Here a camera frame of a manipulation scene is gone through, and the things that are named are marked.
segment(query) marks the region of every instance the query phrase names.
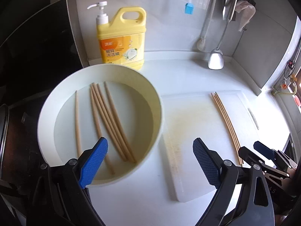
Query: chopstick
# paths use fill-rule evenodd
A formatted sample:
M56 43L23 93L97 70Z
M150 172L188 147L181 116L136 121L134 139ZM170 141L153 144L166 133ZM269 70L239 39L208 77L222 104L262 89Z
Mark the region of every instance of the chopstick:
M120 119L119 119L118 114L117 114L117 110L116 110L116 108L115 108L115 105L114 105L112 96L111 96L111 94L110 94L110 91L109 91L109 89L108 89L108 86L107 86L106 82L104 82L104 88L105 88L105 90L106 90L106 94L107 94L108 100L109 100L109 105L110 105L110 107L111 107L113 116L114 116L115 121L116 121L116 124L117 124L117 126L118 126L118 128L119 128L119 131L120 131L120 133L121 133L121 136L122 136L122 138L123 138L123 140L124 140L124 142L125 142L125 144L126 144L128 150L129 150L129 152L130 152L130 155L131 155L133 161L136 163L137 160L135 159L135 156L134 156L134 154L133 154L133 150L131 149L131 147L130 147L130 145L129 145L129 143L128 143L128 140L127 140L127 138L126 138L126 135L125 135L125 133L124 133L124 130L123 130L123 128L122 128Z
M91 98L92 114L93 114L93 119L94 119L94 123L95 123L95 127L96 127L96 132L97 132L98 138L100 139L102 135L101 135L100 125L99 125L98 117L97 117L96 103L95 103L93 92L92 92L91 88L90 88L90 98ZM109 159L108 154L106 154L106 156L104 157L104 161L106 163L107 168L110 170L111 174L114 175L115 174L114 167L111 163L111 160Z
M235 150L237 152L237 156L238 156L238 161L239 161L239 164L242 165L243 164L243 160L239 157L238 155L238 150L240 148L240 143L238 141L238 138L237 138L237 135L236 135L236 132L233 128L233 125L232 125L232 122L228 116L228 113L226 112L226 109L225 109L225 106L223 105L222 101L220 100L219 96L217 93L215 93L214 95L211 93L213 99L215 100L220 112L222 113L222 116L224 118L224 121L228 127L228 131L230 133L230 136L231 136L231 139L232 139L232 142L234 144L234 147L235 147Z
M98 100L100 102L100 105L101 105L101 107L102 107L102 109L104 111L104 114L105 114L107 120L109 121L109 124L111 125L111 128L113 129L113 131L115 131L115 133L117 135L117 138L119 140L119 143L121 144L121 148L123 149L125 156L130 161L132 161L133 163L135 163L135 159L131 156L131 153L130 153L129 149L128 149L127 145L125 144L124 139L122 138L120 130L117 127L115 119L114 119L112 113L109 111L109 109L108 109L108 107L106 105L106 102L104 101L104 98L103 98L103 95L102 95L102 92L101 92L99 84L97 84L97 89L98 89L98 95L97 95L97 97L98 97Z
M119 144L119 142L117 141L117 139L116 139L116 137L115 137L115 135L114 135L114 133L113 133L113 131L112 131L112 129L111 129L111 126L110 126L109 123L108 123L108 120L106 119L106 116L105 116L105 114L104 114L104 112L103 112L103 109L102 109L102 107L101 107L101 105L100 105L100 103L99 103L99 100L98 100L98 98L97 98L97 92L95 91L93 85L91 86L91 90L92 90L92 93L93 93L93 97L94 97L94 100L95 100L97 109L98 109L98 111L99 111L99 113L100 113L100 116L101 116L101 118L102 118L102 120L103 120L103 122L104 122L104 124L105 124L105 126L106 126L106 129L108 130L108 133L109 133L109 135L110 135L110 137L111 137L111 139L112 139L112 141L113 141L113 144L114 144L114 146L115 146L115 149L117 150L117 152L118 152L118 154L120 155L120 157L122 158L122 160L123 160L123 161L126 161L127 158L126 158L126 156L124 155L123 150L121 149L120 144Z
M80 157L82 154L81 142L80 142L80 131L79 131L79 108L78 108L78 94L75 91L75 140L77 155Z

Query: pump nozzle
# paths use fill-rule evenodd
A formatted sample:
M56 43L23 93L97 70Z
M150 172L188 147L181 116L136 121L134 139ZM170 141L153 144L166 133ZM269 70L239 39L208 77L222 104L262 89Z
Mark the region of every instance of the pump nozzle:
M99 7L99 14L97 15L96 18L96 24L97 25L103 25L103 24L107 24L109 22L109 17L107 16L106 13L104 13L104 6L106 6L108 3L107 1L103 1L103 2L98 2L96 4L92 4L89 7L87 7L87 9L90 9L92 7Z

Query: cloth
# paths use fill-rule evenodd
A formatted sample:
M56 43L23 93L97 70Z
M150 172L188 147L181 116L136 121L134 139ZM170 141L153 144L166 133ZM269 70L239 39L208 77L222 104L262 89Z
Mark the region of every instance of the cloth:
M237 1L235 11L240 13L243 11L241 20L240 20L240 25L239 25L239 30L242 31L243 27L250 22L250 19L254 16L256 9L253 5L248 3L247 1Z

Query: white cutting board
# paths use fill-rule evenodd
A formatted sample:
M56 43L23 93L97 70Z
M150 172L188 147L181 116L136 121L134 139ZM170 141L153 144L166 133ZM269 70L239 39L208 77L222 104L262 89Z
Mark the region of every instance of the white cutting board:
M259 137L245 95L241 91L218 94L241 147L253 150L253 143ZM209 92L168 95L162 99L165 110L163 139L170 171L178 201L187 202L215 190L208 183L193 154L192 144L196 138L201 138L223 160L229 159L238 165L238 156L222 115Z

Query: white countertop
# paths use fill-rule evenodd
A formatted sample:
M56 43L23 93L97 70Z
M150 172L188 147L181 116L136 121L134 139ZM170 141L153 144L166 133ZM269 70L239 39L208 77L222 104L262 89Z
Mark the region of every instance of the white countertop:
M275 98L268 93L257 97L232 71L231 64L226 63L222 70L210 70L203 61L150 60L140 72L161 96L243 91L259 124L260 141L270 148L283 149L290 131ZM107 226L195 225L215 191L186 203L178 202L168 169L165 147L160 142L147 161L128 178L110 186L89 188L96 212ZM237 186L228 211L235 207L239 189Z

